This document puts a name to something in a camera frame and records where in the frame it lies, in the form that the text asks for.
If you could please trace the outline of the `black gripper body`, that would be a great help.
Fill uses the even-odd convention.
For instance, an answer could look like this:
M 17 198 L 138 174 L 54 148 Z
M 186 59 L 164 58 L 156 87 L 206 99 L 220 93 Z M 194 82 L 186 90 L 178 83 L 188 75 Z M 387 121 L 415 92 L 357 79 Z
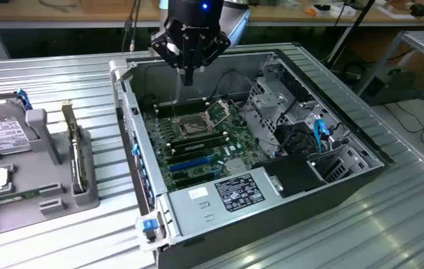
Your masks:
M 169 1 L 165 31 L 173 42 L 184 39 L 188 30 L 189 39 L 196 35 L 206 41 L 213 41 L 221 32 L 220 18 L 222 12 L 222 1 Z

